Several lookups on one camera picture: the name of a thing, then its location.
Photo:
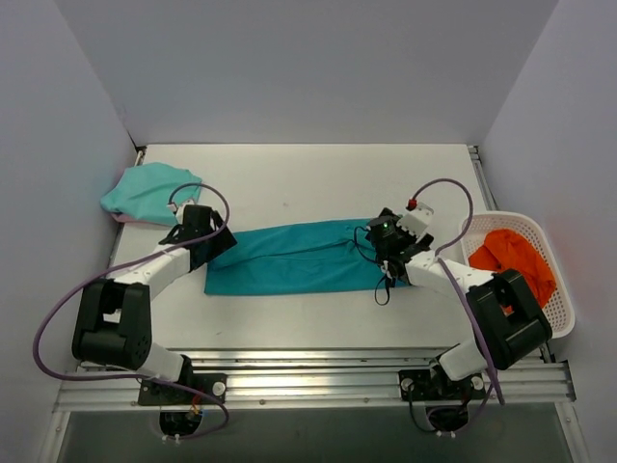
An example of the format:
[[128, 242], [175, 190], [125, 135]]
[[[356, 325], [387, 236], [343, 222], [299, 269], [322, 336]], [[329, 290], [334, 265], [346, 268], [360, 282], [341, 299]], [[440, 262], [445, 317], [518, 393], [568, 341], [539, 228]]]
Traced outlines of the teal t-shirt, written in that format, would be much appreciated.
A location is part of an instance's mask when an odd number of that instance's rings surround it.
[[210, 296], [273, 296], [397, 286], [360, 236], [365, 219], [300, 223], [237, 232], [237, 244], [207, 264]]

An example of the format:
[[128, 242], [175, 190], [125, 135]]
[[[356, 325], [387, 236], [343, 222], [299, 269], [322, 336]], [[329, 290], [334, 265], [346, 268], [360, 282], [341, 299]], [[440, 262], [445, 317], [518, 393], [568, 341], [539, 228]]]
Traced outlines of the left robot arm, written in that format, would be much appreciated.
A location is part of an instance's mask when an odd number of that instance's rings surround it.
[[227, 376], [196, 373], [191, 360], [152, 340], [150, 303], [176, 279], [214, 260], [236, 244], [220, 214], [189, 204], [155, 248], [161, 255], [113, 278], [99, 278], [81, 294], [71, 351], [80, 360], [144, 376], [143, 406], [202, 402], [196, 391], [225, 400]]

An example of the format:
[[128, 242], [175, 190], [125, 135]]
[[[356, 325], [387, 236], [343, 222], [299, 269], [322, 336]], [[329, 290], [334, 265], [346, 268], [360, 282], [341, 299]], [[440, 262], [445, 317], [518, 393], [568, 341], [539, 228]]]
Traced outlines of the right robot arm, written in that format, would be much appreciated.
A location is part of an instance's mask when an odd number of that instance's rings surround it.
[[425, 287], [460, 302], [472, 336], [446, 350], [428, 374], [431, 392], [448, 398], [463, 381], [487, 371], [496, 376], [552, 338], [552, 328], [524, 276], [514, 270], [474, 269], [443, 259], [427, 232], [433, 210], [417, 206], [404, 215], [388, 208], [366, 224], [387, 288], [397, 282]]

